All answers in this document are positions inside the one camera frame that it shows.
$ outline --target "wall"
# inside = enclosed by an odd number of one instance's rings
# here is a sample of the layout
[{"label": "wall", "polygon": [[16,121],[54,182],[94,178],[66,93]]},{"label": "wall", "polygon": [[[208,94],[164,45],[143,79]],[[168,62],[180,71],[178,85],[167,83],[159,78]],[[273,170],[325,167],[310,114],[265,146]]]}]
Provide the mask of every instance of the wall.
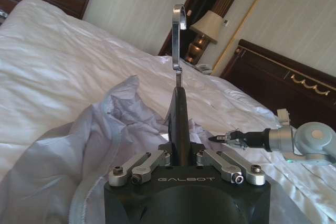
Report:
[{"label": "wall", "polygon": [[174,4],[185,0],[90,0],[84,20],[157,55],[171,27]]},{"label": "wall", "polygon": [[[218,44],[210,44],[200,63],[214,65],[253,0],[235,0],[224,17]],[[220,75],[243,38],[336,76],[336,0],[259,0],[220,67]]]}]

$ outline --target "lamp shade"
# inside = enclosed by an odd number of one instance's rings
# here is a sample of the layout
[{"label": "lamp shade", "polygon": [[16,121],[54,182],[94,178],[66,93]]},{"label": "lamp shade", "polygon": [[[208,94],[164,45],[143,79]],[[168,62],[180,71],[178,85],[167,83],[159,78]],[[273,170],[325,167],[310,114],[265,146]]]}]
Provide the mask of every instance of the lamp shade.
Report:
[{"label": "lamp shade", "polygon": [[204,34],[206,38],[216,44],[222,23],[222,17],[208,10],[199,21],[190,26],[190,29],[198,34]]}]

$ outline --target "white bedsheet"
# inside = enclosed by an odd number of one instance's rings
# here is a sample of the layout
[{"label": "white bedsheet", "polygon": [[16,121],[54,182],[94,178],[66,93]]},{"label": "white bedsheet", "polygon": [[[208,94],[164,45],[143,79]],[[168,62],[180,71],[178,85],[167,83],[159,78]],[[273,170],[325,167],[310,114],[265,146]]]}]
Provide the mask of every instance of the white bedsheet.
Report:
[{"label": "white bedsheet", "polygon": [[[269,110],[230,83],[182,67],[189,118],[203,128],[217,134],[277,127]],[[146,54],[43,1],[19,3],[0,27],[0,180],[32,141],[73,121],[133,74],[144,103],[165,117],[175,84],[171,57]],[[240,152],[261,164],[313,223],[336,223],[334,167]]]}]

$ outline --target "gold trim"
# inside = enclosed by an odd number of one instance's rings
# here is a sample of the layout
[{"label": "gold trim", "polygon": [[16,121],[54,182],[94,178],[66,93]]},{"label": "gold trim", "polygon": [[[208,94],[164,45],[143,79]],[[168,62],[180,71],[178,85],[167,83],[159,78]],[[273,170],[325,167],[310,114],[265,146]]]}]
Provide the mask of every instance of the gold trim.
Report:
[{"label": "gold trim", "polygon": [[279,62],[277,62],[277,61],[275,61],[275,60],[272,60],[272,59],[270,59],[270,58],[268,58],[268,57],[266,57],[266,56],[263,56],[263,55],[261,55],[261,54],[255,52],[255,51],[253,51],[253,50],[250,50],[250,49],[248,49],[248,48],[246,48],[246,47],[243,47],[243,46],[241,46],[241,45],[239,45],[239,47],[240,47],[240,48],[244,48],[244,49],[247,50],[247,51],[253,52],[254,54],[256,54],[256,55],[258,55],[258,56],[260,56],[260,57],[263,57],[264,59],[267,59],[267,60],[269,60],[269,61],[271,61],[271,62],[273,62],[273,63],[275,63],[275,64],[277,64],[277,65],[279,65],[279,66],[282,66],[282,67],[284,67],[284,68],[286,68],[286,69],[288,69],[288,70],[290,70],[290,71],[292,71],[292,72],[295,72],[295,73],[297,73],[297,74],[299,74],[299,75],[301,75],[301,76],[304,76],[304,77],[306,77],[306,78],[308,78],[308,79],[310,79],[310,80],[312,80],[312,81],[314,81],[314,82],[316,82],[316,83],[318,83],[318,84],[320,84],[320,85],[323,85],[323,86],[325,86],[325,87],[327,87],[327,88],[329,88],[329,89],[332,89],[333,91],[336,91],[336,88],[335,88],[335,87],[330,86],[330,85],[328,85],[328,84],[326,84],[326,83],[324,83],[324,82],[322,82],[322,81],[319,81],[319,80],[315,79],[314,77],[308,76],[308,75],[306,75],[306,74],[304,74],[304,73],[301,73],[301,72],[299,72],[299,71],[297,71],[297,70],[295,70],[295,69],[293,69],[293,68],[287,67],[287,66],[284,65],[284,64],[281,64],[281,63],[279,63]]},{"label": "gold trim", "polygon": [[307,85],[305,79],[303,79],[302,81],[298,81],[297,79],[295,79],[295,74],[292,74],[292,76],[290,78],[293,80],[294,83],[302,84],[306,89],[314,89],[317,94],[328,95],[330,93],[330,90],[328,90],[328,91],[320,91],[317,88],[317,84],[315,84],[313,86]]}]

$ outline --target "white fabric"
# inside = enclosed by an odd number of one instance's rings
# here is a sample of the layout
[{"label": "white fabric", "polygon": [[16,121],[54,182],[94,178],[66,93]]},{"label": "white fabric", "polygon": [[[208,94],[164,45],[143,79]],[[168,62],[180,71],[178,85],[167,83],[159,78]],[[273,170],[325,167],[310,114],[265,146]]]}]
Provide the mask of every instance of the white fabric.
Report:
[{"label": "white fabric", "polygon": [[[261,104],[225,80],[182,65],[188,115],[213,134],[277,127]],[[137,74],[144,103],[164,117],[175,84],[171,57],[154,57],[40,0],[24,0],[0,27],[0,179],[47,130]],[[336,170],[287,164],[280,154],[239,151],[262,164],[313,223],[336,223]]]}]

